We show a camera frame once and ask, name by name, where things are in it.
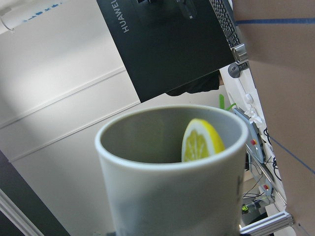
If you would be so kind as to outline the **yellow lemon slice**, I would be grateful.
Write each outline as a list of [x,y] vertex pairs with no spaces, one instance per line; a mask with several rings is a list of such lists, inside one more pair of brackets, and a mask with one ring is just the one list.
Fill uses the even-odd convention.
[[208,158],[224,150],[222,138],[208,121],[194,118],[188,123],[182,140],[182,162]]

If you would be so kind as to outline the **white mug with handle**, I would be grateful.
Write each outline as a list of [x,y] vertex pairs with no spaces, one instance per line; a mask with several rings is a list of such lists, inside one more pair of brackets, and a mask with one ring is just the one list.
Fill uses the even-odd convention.
[[[182,162],[194,118],[208,121],[226,149]],[[201,105],[153,107],[118,116],[95,137],[118,236],[238,236],[249,131],[235,114]]]

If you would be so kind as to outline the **black Huawei monitor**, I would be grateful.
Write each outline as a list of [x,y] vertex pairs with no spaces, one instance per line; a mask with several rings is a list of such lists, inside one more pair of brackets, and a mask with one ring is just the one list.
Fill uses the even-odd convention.
[[100,0],[141,102],[233,63],[239,44],[226,0]]

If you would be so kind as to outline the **grey teach pendant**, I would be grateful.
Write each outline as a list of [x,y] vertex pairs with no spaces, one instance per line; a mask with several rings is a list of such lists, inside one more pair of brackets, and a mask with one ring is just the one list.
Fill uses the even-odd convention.
[[259,163],[264,163],[265,153],[263,150],[263,141],[256,124],[250,121],[250,117],[247,116],[241,108],[233,108],[233,112],[245,122],[249,130],[246,145],[251,156],[255,157]]

